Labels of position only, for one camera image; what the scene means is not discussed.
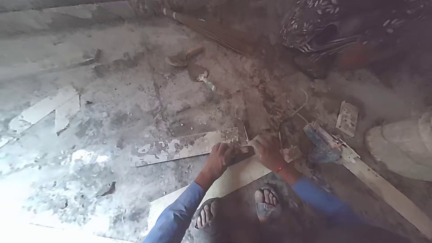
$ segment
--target concrete floor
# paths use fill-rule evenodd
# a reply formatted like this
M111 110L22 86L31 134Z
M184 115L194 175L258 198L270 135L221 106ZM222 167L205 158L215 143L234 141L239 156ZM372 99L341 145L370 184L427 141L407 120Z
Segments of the concrete floor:
M309 100L300 113L318 120L333 133L341 134L333 129L340 102L356 104L361 109L358 133L354 139L344 137L348 144L432 217L431 183L389 172L367 159L363 146L363 132L377 121L398 121L426 109L427 93L419 92L415 83L393 82L389 88L368 70L332 72L326 80L313 81L289 62L234 54L165 18L0 40L0 46L7 46L11 53L9 62L17 65L25 62L25 55L14 53L32 46L40 46L45 58L59 58L52 51L59 44L76 48L71 49L71 56L76 50L99 48L102 57L97 65L1 81L2 136L8 134L13 117L55 94L58 88L71 84L80 95L80 111L58 136L51 113L0 148L3 218L140 242L149 202L192 182L206 159L198 156L135 168L143 145L234 127L238 111L249 121L252 136L276 131L289 114L288 106L297 108L305 101L302 89L309 94ZM209 69L209 80L217 92L192 82L184 68L164 61L167 55L196 45L206 48L198 64ZM294 118L290 124L295 130L295 142L307 153L307 141L300 132L302 122ZM396 231L413 242L427 242L343 167L325 165L310 170L305 163L299 166L315 179L325 180L326 187L371 224ZM101 196L112 182L116 182L115 190ZM319 218L274 174L226 197L233 225L239 225L241 220L256 221L252 195L265 182L275 184L283 194L293 219L291 229L299 235L296 241L321 227ZM238 242L257 240L244 230L238 230L232 238ZM193 242L189 232L184 242Z

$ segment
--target trowel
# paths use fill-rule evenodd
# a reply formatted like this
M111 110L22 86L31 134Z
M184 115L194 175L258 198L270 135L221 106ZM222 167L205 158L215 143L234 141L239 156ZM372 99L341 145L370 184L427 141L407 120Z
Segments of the trowel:
M187 66L189 77L194 82L204 82L212 90L215 91L216 87L208 81L209 71L196 63L189 63Z
M181 51L175 55L168 56L165 58L165 61L176 67L185 67L187 66L187 61L189 61L193 56L204 51L203 46L195 47L190 49L189 51Z

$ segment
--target blue sleeve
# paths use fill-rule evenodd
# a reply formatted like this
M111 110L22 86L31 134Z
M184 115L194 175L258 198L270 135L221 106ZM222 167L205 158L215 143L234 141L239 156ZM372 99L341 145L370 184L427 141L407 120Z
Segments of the blue sleeve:
M324 213L334 224L361 224L363 221L352 211L351 207L317 187L310 179L303 176L292 186L299 197L316 210Z
M205 191L192 182L159 216L143 243L180 243Z

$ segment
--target wrist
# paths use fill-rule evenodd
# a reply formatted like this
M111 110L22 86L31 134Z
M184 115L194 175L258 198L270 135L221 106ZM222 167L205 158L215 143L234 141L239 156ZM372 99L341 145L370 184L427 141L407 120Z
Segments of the wrist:
M197 178L195 179L195 183L201 186L201 188L207 192L207 190L211 187L211 185L215 182L215 179L212 176L209 176L207 173L201 171Z
M297 181L300 180L300 177L303 175L300 171L294 168L293 162L287 163L281 168L278 174L280 174L282 179L290 185L297 183Z

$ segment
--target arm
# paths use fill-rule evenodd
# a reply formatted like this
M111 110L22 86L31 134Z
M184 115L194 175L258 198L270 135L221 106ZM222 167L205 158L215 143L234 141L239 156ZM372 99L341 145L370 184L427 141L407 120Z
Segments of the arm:
M207 190L228 167L233 147L218 143L198 177L159 216L143 243L180 243Z
M287 163L280 152L279 143L274 138L269 135L258 135L250 145L258 151L264 166L280 174L303 201L324 213L330 222L362 223L347 203L317 187L294 167L294 163Z

